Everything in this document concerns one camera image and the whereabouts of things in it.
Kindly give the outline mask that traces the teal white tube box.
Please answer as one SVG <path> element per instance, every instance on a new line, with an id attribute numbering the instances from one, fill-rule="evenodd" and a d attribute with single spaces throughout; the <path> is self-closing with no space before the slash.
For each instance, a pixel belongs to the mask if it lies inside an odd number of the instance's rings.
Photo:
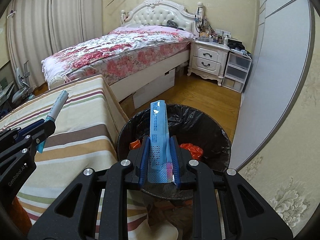
<path id="1" fill-rule="evenodd" d="M 63 108 L 64 104 L 66 103 L 69 97 L 69 93 L 66 90 L 63 90 L 60 95 L 57 97 L 56 101 L 52 105 L 49 113 L 47 114 L 44 122 L 52 121 L 55 122 L 57 119 L 58 114 L 60 113 L 61 109 Z"/>

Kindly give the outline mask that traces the blue foil snack wrapper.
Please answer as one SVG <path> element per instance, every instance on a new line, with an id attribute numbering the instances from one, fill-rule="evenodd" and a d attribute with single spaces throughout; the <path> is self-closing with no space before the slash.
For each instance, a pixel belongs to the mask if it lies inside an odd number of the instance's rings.
<path id="1" fill-rule="evenodd" d="M 164 100 L 150 103 L 150 149 L 148 182 L 166 184 L 173 181 L 172 158 L 167 117 L 167 104 Z"/>

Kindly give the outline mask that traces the black bagged trash bin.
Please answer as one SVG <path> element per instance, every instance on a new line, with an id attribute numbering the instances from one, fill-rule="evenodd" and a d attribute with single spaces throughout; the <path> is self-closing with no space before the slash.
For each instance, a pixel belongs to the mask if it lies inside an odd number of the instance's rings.
<path id="1" fill-rule="evenodd" d="M 179 144 L 191 143 L 203 150 L 200 161 L 213 170 L 223 172 L 229 167 L 231 142 L 223 128 L 209 115 L 185 105 L 167 105 L 170 136 Z M 116 146 L 118 160 L 127 158 L 130 143 L 150 134 L 150 109 L 135 114 L 121 129 Z M 142 192 L 163 200 L 185 201 L 193 196 L 191 190 L 178 190 L 174 183 L 146 183 Z"/>

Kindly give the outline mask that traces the grey desk chair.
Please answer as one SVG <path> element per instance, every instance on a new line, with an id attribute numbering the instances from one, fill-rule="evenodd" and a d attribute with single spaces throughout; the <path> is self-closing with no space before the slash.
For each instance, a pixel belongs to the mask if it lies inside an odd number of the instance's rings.
<path id="1" fill-rule="evenodd" d="M 12 97 L 12 103 L 19 105 L 34 98 L 33 88 L 29 81 L 30 72 L 28 71 L 28 61 L 23 64 L 23 70 L 21 67 L 18 67 L 15 73 L 19 89 Z"/>

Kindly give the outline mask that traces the grey study desk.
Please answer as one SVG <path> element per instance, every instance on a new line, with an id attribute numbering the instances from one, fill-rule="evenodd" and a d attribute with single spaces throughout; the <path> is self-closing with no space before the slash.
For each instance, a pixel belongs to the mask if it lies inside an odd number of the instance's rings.
<path id="1" fill-rule="evenodd" d="M 14 88 L 15 84 L 14 81 L 12 81 L 1 90 L 1 111 L 6 110 L 7 112 L 10 112 L 12 110 L 12 93 Z"/>

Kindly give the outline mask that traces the striped bedsheet mattress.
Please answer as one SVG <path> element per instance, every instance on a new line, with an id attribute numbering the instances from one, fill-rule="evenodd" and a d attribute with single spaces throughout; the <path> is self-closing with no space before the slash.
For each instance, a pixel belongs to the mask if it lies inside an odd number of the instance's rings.
<path id="1" fill-rule="evenodd" d="M 69 97 L 43 150 L 32 142 L 35 170 L 9 205 L 1 204 L 1 239 L 28 239 L 40 216 L 85 169 L 101 171 L 119 162 L 116 144 L 127 116 L 100 75 L 80 79 L 26 102 L 1 120 L 1 133 L 45 119 L 60 93 Z M 178 239 L 168 221 L 149 225 L 139 191 L 127 191 L 127 239 Z"/>

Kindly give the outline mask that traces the floral pink quilt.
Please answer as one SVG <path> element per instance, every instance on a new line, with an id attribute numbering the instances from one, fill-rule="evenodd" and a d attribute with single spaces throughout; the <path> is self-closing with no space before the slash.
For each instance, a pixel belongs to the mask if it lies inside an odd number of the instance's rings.
<path id="1" fill-rule="evenodd" d="M 42 60 L 49 88 L 101 74 L 112 85 L 188 48 L 192 33 L 160 25 L 119 27 L 107 35 L 65 48 Z"/>

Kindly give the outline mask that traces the white under-bed storage box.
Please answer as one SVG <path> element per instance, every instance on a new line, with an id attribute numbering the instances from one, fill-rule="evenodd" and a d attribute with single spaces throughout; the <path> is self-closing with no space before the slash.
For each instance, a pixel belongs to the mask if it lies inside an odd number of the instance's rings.
<path id="1" fill-rule="evenodd" d="M 164 93 L 166 90 L 173 87 L 174 84 L 175 70 L 172 69 L 135 92 L 135 94 L 133 95 L 133 103 L 135 109 L 138 109 L 140 106 L 149 102 L 151 99 Z"/>

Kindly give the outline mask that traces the beige pleated curtain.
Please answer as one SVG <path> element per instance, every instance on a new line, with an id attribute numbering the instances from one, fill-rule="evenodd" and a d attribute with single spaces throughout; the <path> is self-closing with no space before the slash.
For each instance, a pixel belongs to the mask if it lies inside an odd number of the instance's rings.
<path id="1" fill-rule="evenodd" d="M 28 67 L 31 87 L 45 82 L 42 60 L 100 37 L 103 0 L 11 0 L 7 38 L 13 70 Z"/>

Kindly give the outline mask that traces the white plastic drawer unit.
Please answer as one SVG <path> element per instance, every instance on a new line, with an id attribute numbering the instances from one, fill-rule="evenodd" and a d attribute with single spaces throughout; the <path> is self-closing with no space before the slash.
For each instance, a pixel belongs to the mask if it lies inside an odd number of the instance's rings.
<path id="1" fill-rule="evenodd" d="M 240 51 L 231 50 L 228 54 L 222 86 L 237 93 L 242 93 L 251 65 L 252 59 L 250 56 Z"/>

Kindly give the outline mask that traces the white two-drawer nightstand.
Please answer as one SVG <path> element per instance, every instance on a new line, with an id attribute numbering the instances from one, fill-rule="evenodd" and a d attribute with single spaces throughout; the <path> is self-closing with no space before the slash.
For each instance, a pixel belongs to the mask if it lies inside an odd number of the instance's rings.
<path id="1" fill-rule="evenodd" d="M 193 40 L 190 43 L 190 60 L 187 76 L 192 73 L 205 80 L 215 80 L 222 86 L 229 47 L 214 42 Z"/>

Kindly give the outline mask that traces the clutter of bottles on nightstand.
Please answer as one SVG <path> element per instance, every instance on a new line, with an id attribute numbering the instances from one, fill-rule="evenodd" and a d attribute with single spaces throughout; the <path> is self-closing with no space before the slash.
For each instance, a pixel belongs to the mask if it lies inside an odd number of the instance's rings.
<path id="1" fill-rule="evenodd" d="M 197 9 L 194 15 L 194 28 L 199 40 L 215 42 L 227 46 L 231 51 L 240 55 L 251 57 L 251 53 L 246 50 L 242 41 L 232 38 L 232 34 L 225 30 L 213 29 L 204 15 L 204 5 L 197 3 Z"/>

